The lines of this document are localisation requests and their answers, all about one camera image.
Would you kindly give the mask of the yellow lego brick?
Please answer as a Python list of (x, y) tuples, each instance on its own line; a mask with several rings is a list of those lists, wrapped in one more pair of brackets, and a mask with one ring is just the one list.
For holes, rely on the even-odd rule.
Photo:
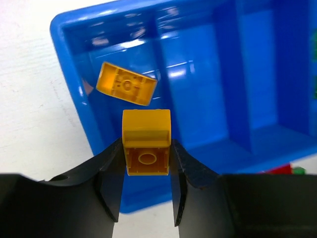
[(122, 143), (129, 176), (168, 175), (170, 110), (124, 110)]
[(157, 81), (154, 78), (104, 62), (96, 89), (114, 98), (136, 105), (148, 106), (156, 85)]

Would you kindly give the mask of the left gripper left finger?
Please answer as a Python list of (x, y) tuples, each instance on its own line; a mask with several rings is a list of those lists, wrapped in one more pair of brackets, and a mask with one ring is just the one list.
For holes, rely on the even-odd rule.
[(110, 238), (118, 222), (125, 159), (121, 139), (49, 181), (0, 176), (3, 238)]

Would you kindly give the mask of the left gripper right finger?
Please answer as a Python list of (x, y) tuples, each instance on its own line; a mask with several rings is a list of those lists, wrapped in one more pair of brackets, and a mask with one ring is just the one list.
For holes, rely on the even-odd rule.
[(219, 175), (172, 140), (174, 224), (182, 238), (314, 238), (315, 175)]

